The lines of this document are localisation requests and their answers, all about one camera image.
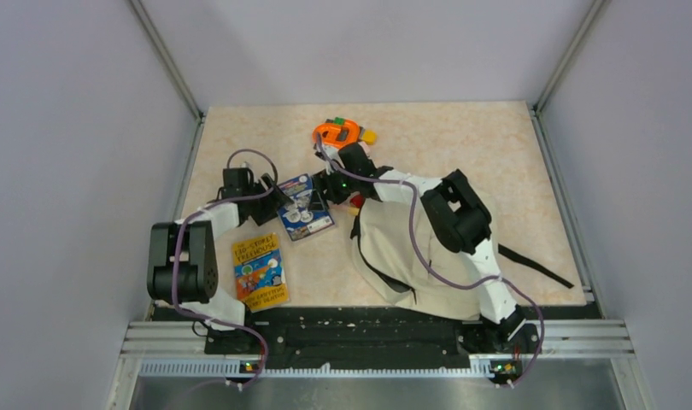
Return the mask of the blue book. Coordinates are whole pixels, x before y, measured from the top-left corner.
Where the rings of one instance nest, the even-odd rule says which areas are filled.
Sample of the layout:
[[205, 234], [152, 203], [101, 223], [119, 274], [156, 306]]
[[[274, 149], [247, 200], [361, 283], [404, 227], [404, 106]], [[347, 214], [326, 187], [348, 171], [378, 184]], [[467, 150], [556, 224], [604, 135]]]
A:
[[311, 237], [335, 225], [335, 220], [328, 211], [312, 210], [314, 187], [309, 174], [288, 179], [280, 183], [279, 187], [294, 202], [279, 210], [279, 218], [292, 242]]

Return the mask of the cream canvas backpack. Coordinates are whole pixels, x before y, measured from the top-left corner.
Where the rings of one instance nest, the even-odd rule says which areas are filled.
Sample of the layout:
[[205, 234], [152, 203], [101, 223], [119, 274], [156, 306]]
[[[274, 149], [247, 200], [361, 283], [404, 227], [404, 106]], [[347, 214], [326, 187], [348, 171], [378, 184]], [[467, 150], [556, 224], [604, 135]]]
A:
[[[460, 320], [480, 319], [475, 290], [457, 290], [432, 277], [417, 259], [412, 245], [417, 243], [429, 267], [456, 282], [470, 284], [474, 266], [446, 250], [421, 209], [414, 215], [400, 203], [366, 200], [355, 217], [351, 256], [362, 277], [389, 303], [421, 313]], [[574, 283], [544, 265], [496, 241], [497, 255], [555, 281], [566, 289]]]

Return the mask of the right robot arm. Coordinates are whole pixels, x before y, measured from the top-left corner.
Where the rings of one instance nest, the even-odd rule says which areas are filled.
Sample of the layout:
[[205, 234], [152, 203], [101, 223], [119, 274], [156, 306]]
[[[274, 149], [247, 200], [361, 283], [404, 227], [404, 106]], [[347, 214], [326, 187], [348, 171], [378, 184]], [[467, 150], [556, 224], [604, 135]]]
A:
[[526, 324], [515, 299], [519, 289], [502, 275], [490, 227], [492, 215], [461, 170], [440, 179], [426, 178], [376, 167], [359, 143], [333, 149], [318, 139], [314, 149], [326, 164], [326, 178], [337, 181], [337, 192], [326, 197], [329, 202], [340, 203], [359, 193], [381, 203], [405, 204], [411, 215], [423, 210], [439, 243], [466, 265], [474, 266], [476, 273], [470, 284], [457, 284], [430, 267], [414, 243], [419, 262], [441, 283], [477, 292], [479, 318], [486, 327], [484, 339], [491, 349], [507, 352], [519, 341]]

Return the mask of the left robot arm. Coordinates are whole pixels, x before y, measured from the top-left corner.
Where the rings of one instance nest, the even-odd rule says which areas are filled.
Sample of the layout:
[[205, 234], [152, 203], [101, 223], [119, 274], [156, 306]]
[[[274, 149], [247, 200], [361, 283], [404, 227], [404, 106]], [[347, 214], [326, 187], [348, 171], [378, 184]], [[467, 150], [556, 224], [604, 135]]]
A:
[[247, 353], [258, 339], [246, 322], [249, 314], [290, 300], [279, 236], [271, 232], [232, 245], [234, 296], [219, 286], [216, 239], [247, 221], [263, 226], [280, 220], [295, 242], [335, 221], [308, 174], [277, 183], [268, 173], [257, 179], [246, 167], [228, 167], [222, 176], [216, 198], [193, 216], [151, 227], [146, 287], [152, 299], [225, 331], [226, 343]]

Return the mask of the yellow treehouse book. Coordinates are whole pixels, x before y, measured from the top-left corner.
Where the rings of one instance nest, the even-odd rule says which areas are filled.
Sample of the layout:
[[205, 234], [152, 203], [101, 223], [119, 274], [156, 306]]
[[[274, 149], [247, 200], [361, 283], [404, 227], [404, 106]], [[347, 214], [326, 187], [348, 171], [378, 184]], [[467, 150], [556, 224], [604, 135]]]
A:
[[231, 252], [237, 299], [251, 312], [279, 307], [290, 301], [276, 233], [236, 242]]

